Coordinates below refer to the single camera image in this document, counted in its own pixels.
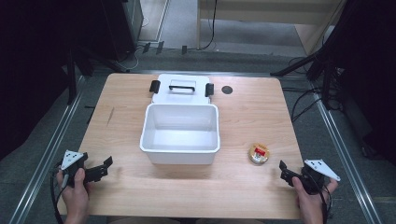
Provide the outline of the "dark cabinet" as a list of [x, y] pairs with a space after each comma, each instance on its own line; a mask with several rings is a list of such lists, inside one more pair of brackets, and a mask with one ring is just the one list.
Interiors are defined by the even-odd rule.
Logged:
[[121, 61], [137, 49], [143, 12], [140, 0], [101, 0], [110, 37], [111, 59]]

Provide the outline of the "person's left hand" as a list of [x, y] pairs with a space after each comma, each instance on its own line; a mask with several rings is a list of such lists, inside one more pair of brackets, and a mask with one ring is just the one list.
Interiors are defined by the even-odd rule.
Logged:
[[89, 217], [89, 192], [84, 185], [85, 170], [79, 168], [73, 188], [66, 187], [62, 192], [62, 198], [66, 205], [66, 217]]

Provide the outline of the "light wooden furniture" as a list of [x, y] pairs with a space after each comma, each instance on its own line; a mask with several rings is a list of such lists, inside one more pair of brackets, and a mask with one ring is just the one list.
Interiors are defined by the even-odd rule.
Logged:
[[347, 0], [197, 0], [196, 47], [201, 47], [201, 20], [260, 21], [293, 24], [312, 54], [328, 28], [338, 22]]

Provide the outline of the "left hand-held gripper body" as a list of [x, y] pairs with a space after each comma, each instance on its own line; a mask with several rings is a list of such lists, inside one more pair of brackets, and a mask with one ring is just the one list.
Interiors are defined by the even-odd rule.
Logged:
[[61, 164], [61, 170], [64, 175], [62, 187], [74, 187], [74, 178], [79, 168], [84, 167], [84, 161], [88, 159], [86, 152], [80, 153], [76, 151], [66, 150]]

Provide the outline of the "person's right hand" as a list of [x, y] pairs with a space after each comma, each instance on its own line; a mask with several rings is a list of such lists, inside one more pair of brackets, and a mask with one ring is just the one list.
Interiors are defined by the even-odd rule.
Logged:
[[297, 193], [296, 202], [300, 209], [300, 216], [302, 217], [322, 217], [323, 218], [323, 202], [330, 200], [330, 195], [337, 189], [338, 182], [330, 179], [327, 187], [331, 190], [323, 190], [322, 194], [309, 195], [305, 192], [302, 182], [299, 178], [292, 179], [294, 189]]

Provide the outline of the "black metal stand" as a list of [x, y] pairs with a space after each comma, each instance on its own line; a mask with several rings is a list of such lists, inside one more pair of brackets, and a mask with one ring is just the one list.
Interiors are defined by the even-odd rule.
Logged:
[[70, 47], [66, 53], [66, 69], [68, 79], [68, 101], [69, 105], [77, 98], [77, 80], [76, 80], [76, 68], [83, 76], [91, 77], [93, 74], [93, 66], [91, 60], [97, 61], [107, 68], [117, 72], [125, 73], [126, 69], [123, 69], [120, 65], [116, 65], [110, 60], [105, 59], [94, 51], [81, 46]]

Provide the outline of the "black tripod stand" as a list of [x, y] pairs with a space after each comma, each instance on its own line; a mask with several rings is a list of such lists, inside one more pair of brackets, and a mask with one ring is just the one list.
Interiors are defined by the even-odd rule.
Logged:
[[323, 75], [321, 97], [322, 103], [325, 108], [330, 110], [330, 89], [331, 89], [331, 78], [335, 71], [335, 65], [332, 56], [332, 47], [328, 44], [324, 44], [313, 54], [301, 59], [299, 62], [294, 63], [278, 72], [271, 73], [272, 77], [283, 77], [292, 71], [300, 67], [304, 67], [306, 64], [311, 63], [306, 77], [309, 81], [317, 80], [320, 75]]

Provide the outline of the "white plastic storage box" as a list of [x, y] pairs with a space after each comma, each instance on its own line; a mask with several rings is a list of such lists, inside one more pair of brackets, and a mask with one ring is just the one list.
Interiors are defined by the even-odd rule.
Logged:
[[215, 105], [150, 104], [140, 148], [152, 163], [211, 164], [220, 149]]

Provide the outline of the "metal floor rail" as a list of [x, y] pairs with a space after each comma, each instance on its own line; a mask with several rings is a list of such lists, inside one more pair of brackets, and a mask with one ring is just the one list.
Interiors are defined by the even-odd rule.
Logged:
[[354, 191], [355, 197], [361, 207], [361, 211], [368, 224], [384, 224], [380, 217], [375, 203], [369, 193], [355, 162], [352, 160], [347, 145], [339, 132], [330, 110], [326, 109], [323, 103], [318, 105], [319, 113], [331, 136], [337, 154], [346, 172], [347, 179]]
[[57, 154], [60, 144], [63, 141], [69, 124], [78, 108], [86, 82], [87, 78], [84, 76], [78, 78], [76, 98], [65, 108], [63, 115], [51, 136], [51, 139], [49, 140], [49, 143], [35, 168], [27, 187], [23, 191], [19, 203], [8, 224], [23, 224], [26, 220], [35, 198], [50, 171], [51, 164]]

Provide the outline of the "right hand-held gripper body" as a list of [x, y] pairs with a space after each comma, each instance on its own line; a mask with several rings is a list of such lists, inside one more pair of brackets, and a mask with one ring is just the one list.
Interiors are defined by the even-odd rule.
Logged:
[[331, 191], [325, 185], [325, 177], [340, 181], [341, 178], [324, 160], [305, 160], [302, 168], [301, 182], [310, 195], [318, 194], [323, 189]]

